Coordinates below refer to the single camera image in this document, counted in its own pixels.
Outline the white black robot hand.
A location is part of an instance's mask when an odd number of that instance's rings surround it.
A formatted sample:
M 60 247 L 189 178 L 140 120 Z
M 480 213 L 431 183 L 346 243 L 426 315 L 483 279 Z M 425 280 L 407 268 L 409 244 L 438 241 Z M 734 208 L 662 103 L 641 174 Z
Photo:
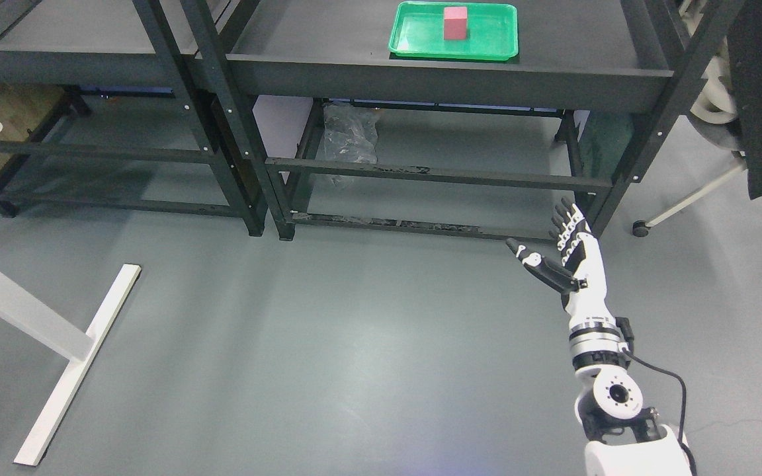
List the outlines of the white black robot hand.
M 505 240 L 515 259 L 533 277 L 558 292 L 572 319 L 610 319 L 605 304 L 607 286 L 599 240 L 578 205 L 566 198 L 554 207 L 552 223 L 560 261 L 535 252 L 514 238 Z

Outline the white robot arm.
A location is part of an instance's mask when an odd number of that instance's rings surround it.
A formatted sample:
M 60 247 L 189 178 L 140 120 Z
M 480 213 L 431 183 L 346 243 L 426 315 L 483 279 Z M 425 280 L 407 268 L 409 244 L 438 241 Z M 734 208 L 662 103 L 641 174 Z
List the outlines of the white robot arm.
M 695 456 L 684 425 L 687 386 L 681 376 L 638 358 L 634 335 L 623 317 L 571 317 L 569 344 L 581 391 L 575 418 L 587 438 L 587 475 L 696 475 Z M 644 403 L 640 386 L 629 374 L 640 364 L 674 377 L 680 386 L 679 424 L 659 422 L 659 413 Z

